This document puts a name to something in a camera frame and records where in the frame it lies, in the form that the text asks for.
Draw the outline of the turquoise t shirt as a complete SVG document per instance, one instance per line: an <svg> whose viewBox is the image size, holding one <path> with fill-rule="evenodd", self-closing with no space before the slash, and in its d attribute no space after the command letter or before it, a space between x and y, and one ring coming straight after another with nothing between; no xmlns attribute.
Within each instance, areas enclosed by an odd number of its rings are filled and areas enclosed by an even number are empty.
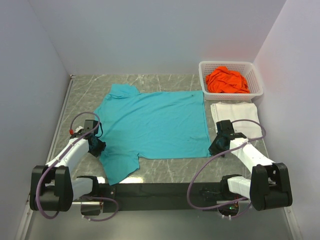
<svg viewBox="0 0 320 240"><path fill-rule="evenodd" d="M202 91L141 93L113 84L95 113L106 143L100 162L115 185L139 169L139 159L205 158L211 145Z"/></svg>

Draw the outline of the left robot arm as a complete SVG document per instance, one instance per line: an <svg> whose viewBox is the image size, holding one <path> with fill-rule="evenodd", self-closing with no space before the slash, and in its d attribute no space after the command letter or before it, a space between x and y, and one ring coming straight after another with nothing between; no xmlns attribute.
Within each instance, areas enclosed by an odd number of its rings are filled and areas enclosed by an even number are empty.
<svg viewBox="0 0 320 240"><path fill-rule="evenodd" d="M100 195L96 176L72 180L71 171L87 153L97 158L105 150L106 143L100 140L102 123L87 119L83 127L70 133L67 145L53 160L32 170L29 206L33 211L66 212L74 200L84 196L94 201Z"/></svg>

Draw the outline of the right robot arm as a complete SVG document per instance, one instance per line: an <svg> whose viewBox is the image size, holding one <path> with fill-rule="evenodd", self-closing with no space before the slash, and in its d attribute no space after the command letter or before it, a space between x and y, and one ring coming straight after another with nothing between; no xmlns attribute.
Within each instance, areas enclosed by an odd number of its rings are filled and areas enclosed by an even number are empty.
<svg viewBox="0 0 320 240"><path fill-rule="evenodd" d="M240 195L249 199L257 211L290 207L293 196L287 166L264 156L251 144L251 139L235 132L236 122L218 121L216 137L208 150L212 156L232 153L250 171L251 178L239 174L223 176L219 187L221 197L230 200Z"/></svg>

